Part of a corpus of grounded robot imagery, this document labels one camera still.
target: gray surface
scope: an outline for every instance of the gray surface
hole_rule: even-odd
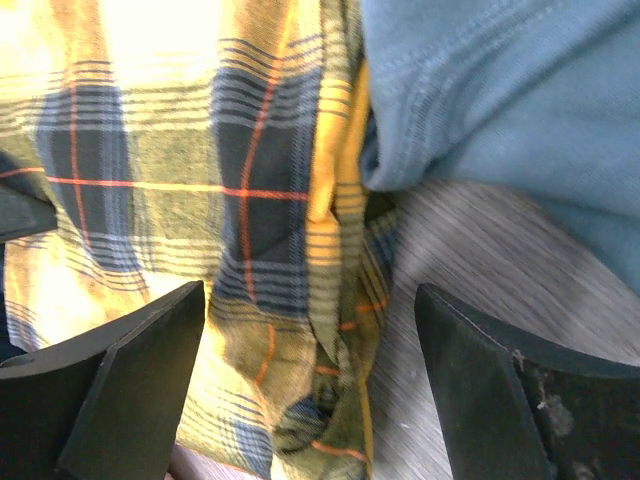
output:
[[[399,204],[394,297],[370,382],[376,480],[451,478],[413,319],[420,283],[557,343],[640,365],[640,300],[532,203],[432,181]]]

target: plaid shirt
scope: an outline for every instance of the plaid shirt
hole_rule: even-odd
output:
[[[356,0],[1,2],[0,183],[58,215],[7,246],[13,343],[203,280],[178,442],[262,478],[370,477],[394,214],[360,184],[361,54]]]

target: black plastic part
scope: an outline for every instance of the black plastic part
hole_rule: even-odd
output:
[[[455,480],[640,472],[640,368],[485,315],[433,285],[416,321]]]
[[[53,205],[0,185],[0,243],[55,228]]]
[[[161,480],[204,326],[201,282],[0,365],[0,479]]]

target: garment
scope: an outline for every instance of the garment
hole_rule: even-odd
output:
[[[12,341],[203,280],[178,442],[262,478],[365,478],[394,213],[360,183],[358,4],[1,5],[0,182],[58,220],[7,246]]]
[[[363,0],[365,184],[516,188],[640,292],[640,1]]]
[[[640,366],[640,298],[524,195],[427,180],[398,197],[392,300],[369,382],[375,480],[451,479],[414,319],[421,283],[555,343]]]

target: plaid fabric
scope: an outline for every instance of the plaid fabric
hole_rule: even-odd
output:
[[[7,247],[13,342],[204,280],[179,443],[262,478],[369,478],[394,214],[360,184],[356,1],[0,5],[0,182],[59,224]]]

